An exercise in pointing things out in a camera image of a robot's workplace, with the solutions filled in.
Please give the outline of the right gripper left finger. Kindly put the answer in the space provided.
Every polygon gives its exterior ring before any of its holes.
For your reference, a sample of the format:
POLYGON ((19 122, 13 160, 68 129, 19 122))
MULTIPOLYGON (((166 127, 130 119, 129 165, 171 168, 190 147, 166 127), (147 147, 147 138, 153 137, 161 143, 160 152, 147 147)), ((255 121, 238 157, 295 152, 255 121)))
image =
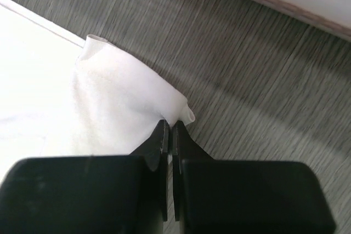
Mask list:
POLYGON ((1 233, 163 233, 169 125, 129 155, 25 158, 1 185, 1 233))

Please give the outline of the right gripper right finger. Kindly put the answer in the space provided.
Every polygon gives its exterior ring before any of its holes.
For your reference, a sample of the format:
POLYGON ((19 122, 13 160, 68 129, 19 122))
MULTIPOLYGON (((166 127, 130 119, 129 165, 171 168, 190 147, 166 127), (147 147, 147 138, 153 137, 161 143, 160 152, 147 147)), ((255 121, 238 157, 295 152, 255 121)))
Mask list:
POLYGON ((212 158, 183 122, 172 129, 173 199, 181 233, 334 233, 314 172, 302 162, 212 158))

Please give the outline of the white green printed t-shirt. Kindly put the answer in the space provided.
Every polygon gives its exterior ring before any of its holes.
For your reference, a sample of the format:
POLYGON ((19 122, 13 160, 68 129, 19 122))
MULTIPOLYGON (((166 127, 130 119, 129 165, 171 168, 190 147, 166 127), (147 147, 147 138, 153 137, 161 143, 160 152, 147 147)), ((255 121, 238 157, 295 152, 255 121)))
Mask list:
POLYGON ((29 157, 127 155, 187 98, 108 40, 1 0, 1 177, 29 157))

